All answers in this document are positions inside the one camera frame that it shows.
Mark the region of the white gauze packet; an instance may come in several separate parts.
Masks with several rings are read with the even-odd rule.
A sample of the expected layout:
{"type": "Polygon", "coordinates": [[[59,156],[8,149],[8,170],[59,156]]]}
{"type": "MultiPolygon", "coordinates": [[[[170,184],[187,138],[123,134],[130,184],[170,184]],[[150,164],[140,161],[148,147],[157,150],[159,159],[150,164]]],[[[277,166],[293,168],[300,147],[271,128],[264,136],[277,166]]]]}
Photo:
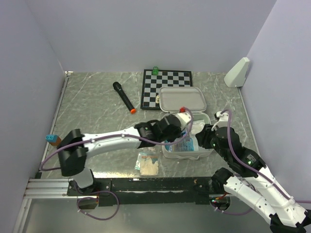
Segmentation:
{"type": "Polygon", "coordinates": [[[194,121],[191,128],[191,134],[195,135],[197,133],[200,133],[203,130],[205,124],[206,123],[204,120],[194,121]]]}

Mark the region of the grey medicine kit case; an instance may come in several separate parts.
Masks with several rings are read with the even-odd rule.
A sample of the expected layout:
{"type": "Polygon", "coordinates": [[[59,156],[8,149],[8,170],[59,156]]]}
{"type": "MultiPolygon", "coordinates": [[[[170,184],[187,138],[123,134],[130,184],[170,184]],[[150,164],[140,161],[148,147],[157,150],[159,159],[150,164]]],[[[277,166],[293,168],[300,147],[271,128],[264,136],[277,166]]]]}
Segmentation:
{"type": "Polygon", "coordinates": [[[213,150],[200,147],[195,137],[204,125],[211,123],[204,113],[207,104],[202,91],[197,87],[162,87],[157,97],[160,109],[166,116],[176,115],[181,121],[181,134],[187,134],[176,144],[162,146],[163,155],[169,159],[189,160],[208,157],[213,150]]]}

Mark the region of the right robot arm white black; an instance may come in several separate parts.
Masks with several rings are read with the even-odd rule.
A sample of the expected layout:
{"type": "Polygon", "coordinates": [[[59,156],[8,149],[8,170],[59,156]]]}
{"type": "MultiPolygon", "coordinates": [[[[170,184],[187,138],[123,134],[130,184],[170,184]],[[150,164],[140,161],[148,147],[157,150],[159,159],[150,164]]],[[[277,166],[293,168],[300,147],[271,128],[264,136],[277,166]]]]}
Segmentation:
{"type": "Polygon", "coordinates": [[[256,211],[274,233],[304,233],[311,223],[311,212],[299,205],[279,185],[270,169],[253,150],[244,147],[233,128],[212,130],[206,124],[196,134],[198,145],[214,149],[229,165],[212,176],[216,193],[236,196],[256,211]]]}

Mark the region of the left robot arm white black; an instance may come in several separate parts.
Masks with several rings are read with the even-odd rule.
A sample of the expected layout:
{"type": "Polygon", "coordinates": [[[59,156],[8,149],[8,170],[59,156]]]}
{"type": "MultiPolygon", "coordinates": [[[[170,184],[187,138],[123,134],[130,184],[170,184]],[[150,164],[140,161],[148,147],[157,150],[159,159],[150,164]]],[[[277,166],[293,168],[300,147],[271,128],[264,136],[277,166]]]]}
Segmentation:
{"type": "Polygon", "coordinates": [[[80,129],[71,130],[57,147],[61,174],[72,177],[83,194],[91,195],[96,183],[92,171],[86,168],[87,159],[116,150],[176,142],[182,138],[182,132],[190,122],[191,116],[184,112],[164,116],[161,120],[141,122],[117,132],[89,134],[81,133],[80,129]]]}

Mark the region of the blue printed plastic bag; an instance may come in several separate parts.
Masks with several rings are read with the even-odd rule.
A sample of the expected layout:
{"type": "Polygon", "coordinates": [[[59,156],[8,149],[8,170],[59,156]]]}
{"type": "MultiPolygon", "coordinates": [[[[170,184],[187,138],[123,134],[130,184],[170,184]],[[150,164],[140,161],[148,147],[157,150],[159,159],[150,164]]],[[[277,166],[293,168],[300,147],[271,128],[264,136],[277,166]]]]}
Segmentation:
{"type": "Polygon", "coordinates": [[[168,152],[195,152],[199,150],[199,145],[196,137],[191,134],[176,144],[165,145],[165,149],[168,152]]]}

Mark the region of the bag of latex gloves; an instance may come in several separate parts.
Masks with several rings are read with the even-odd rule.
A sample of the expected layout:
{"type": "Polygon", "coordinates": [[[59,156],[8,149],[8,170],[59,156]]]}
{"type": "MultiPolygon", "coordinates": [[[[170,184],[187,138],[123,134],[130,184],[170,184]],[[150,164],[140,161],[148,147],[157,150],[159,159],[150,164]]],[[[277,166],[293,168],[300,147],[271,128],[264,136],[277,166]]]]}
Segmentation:
{"type": "Polygon", "coordinates": [[[135,170],[141,176],[156,176],[159,173],[159,155],[155,151],[140,151],[135,164],[135,170]]]}

